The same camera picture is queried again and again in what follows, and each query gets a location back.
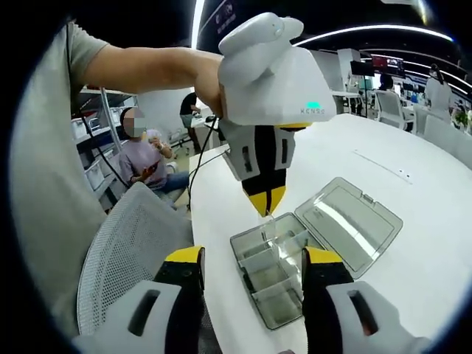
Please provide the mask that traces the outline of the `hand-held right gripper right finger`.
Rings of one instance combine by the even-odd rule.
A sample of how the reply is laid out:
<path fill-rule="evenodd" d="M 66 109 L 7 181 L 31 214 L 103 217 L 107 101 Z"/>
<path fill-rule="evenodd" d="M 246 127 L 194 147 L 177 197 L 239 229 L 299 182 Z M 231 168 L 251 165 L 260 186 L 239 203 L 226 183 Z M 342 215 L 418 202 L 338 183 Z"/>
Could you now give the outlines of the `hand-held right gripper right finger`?
<path fill-rule="evenodd" d="M 401 325 L 391 302 L 355 281 L 333 251 L 303 248 L 302 292 L 309 353 L 426 353 L 430 346 Z"/>

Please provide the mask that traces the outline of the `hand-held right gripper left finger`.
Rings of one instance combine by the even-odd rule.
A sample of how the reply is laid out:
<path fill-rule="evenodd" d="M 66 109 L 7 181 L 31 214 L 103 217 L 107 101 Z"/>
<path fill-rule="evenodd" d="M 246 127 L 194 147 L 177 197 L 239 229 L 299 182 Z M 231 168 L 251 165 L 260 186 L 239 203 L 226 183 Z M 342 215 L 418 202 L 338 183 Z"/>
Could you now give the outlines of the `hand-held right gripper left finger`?
<path fill-rule="evenodd" d="M 169 254 L 154 280 L 143 280 L 108 308 L 93 335 L 73 340 L 80 353 L 197 353 L 204 315 L 203 246 Z"/>

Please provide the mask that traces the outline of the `person's left hand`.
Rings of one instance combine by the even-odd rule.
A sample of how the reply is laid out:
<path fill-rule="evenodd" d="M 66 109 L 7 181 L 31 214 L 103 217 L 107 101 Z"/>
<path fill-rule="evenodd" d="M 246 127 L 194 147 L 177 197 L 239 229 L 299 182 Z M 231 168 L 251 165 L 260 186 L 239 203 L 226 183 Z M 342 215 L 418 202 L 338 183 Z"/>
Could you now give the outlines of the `person's left hand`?
<path fill-rule="evenodd" d="M 223 117 L 221 102 L 221 85 L 218 79 L 218 70 L 222 61 L 220 55 L 203 57 L 198 64 L 195 79 L 195 92 L 205 105 L 217 116 Z"/>

